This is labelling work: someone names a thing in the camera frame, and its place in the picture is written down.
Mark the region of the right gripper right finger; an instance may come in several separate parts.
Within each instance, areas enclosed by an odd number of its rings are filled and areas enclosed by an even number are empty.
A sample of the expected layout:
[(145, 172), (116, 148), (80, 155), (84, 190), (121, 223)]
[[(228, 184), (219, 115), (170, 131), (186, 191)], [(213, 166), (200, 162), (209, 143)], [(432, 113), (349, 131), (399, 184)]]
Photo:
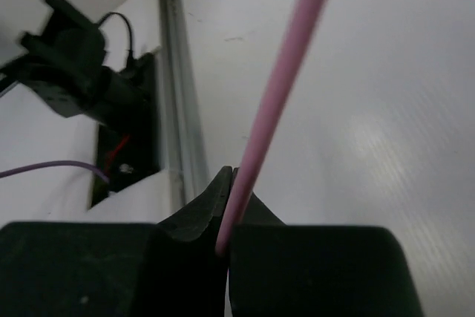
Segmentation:
[(256, 196), (232, 233), (234, 316), (422, 316), (401, 244), (381, 226), (287, 225)]

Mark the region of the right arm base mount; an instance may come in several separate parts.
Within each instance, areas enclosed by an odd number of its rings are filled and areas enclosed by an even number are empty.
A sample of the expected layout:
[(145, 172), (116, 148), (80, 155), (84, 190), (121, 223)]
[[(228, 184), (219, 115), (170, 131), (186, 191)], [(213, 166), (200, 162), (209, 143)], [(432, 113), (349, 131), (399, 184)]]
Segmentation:
[(95, 165), (108, 182), (95, 176), (91, 184), (89, 203), (94, 207), (111, 193), (123, 189), (160, 170), (160, 120), (157, 98), (157, 60), (145, 53), (136, 62), (135, 73), (125, 81), (140, 95), (141, 112), (123, 112), (119, 117), (126, 123), (115, 131), (107, 126), (97, 127)]

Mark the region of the pink headphones with cable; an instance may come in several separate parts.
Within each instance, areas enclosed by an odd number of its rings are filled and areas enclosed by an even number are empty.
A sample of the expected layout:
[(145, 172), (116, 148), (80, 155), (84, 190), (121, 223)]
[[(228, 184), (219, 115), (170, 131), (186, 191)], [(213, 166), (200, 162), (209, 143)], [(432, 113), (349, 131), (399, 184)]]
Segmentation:
[(246, 211), (325, 3), (326, 0), (296, 0), (223, 213), (214, 248), (219, 257), (225, 255), (232, 229)]

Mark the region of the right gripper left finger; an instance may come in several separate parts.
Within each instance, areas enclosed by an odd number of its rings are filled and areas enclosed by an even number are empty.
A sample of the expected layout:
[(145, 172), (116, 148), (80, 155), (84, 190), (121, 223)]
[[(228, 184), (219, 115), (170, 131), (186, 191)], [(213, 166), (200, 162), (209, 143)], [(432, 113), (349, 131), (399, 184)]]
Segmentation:
[(3, 316), (223, 316), (214, 252), (233, 171), (157, 224), (12, 222), (1, 229)]

